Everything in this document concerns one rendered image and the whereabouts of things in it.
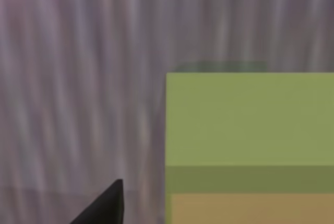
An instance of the black pointed object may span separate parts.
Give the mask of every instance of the black pointed object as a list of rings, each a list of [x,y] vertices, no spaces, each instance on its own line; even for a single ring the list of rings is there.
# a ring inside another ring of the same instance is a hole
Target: black pointed object
[[[123,180],[116,180],[70,224],[123,224]]]

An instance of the blurry background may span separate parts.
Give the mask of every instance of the blurry background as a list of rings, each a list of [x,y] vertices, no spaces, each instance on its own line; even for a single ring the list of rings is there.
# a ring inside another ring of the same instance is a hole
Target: blurry background
[[[69,223],[115,179],[164,218],[164,79],[334,69],[334,0],[0,0],[0,223]]]

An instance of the light green rectangle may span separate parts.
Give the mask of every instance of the light green rectangle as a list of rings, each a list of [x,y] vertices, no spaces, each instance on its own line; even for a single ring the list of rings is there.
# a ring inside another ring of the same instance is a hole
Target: light green rectangle
[[[170,73],[166,166],[334,164],[334,74]]]

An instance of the black object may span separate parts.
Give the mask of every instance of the black object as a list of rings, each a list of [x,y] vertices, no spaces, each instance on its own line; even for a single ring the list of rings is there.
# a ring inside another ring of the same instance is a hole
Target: black object
[[[123,180],[116,180],[70,224],[123,224]]]

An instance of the tan panel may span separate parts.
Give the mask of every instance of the tan panel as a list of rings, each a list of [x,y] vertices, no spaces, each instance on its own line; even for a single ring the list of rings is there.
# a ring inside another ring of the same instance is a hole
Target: tan panel
[[[333,224],[334,194],[175,194],[172,224]]]

